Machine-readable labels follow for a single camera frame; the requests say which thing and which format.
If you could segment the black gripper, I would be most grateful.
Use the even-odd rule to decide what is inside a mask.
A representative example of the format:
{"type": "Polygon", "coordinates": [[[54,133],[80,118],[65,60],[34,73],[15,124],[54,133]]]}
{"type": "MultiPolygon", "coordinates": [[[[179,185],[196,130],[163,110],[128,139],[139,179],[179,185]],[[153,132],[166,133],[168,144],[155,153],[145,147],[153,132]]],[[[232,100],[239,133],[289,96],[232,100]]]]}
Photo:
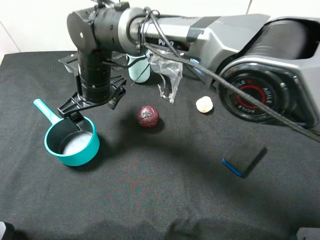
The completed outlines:
{"type": "Polygon", "coordinates": [[[76,92],[62,106],[58,113],[64,119],[62,125],[72,132],[81,131],[85,118],[81,111],[108,105],[114,110],[126,94],[127,79],[122,75],[111,76],[111,66],[86,68],[74,75],[76,92]]]}

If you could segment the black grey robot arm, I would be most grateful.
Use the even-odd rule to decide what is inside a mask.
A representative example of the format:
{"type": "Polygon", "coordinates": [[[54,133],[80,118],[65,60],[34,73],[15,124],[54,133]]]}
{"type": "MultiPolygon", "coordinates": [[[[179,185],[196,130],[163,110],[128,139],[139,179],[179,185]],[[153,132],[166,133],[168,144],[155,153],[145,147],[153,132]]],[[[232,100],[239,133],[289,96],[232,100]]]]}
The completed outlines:
{"type": "Polygon", "coordinates": [[[62,117],[104,104],[114,109],[125,81],[111,78],[118,65],[112,53],[145,59],[152,48],[216,89],[236,117],[320,133],[318,18],[186,17],[99,0],[69,14],[67,29],[77,54],[61,62],[74,72],[76,93],[59,107],[62,117]]]}

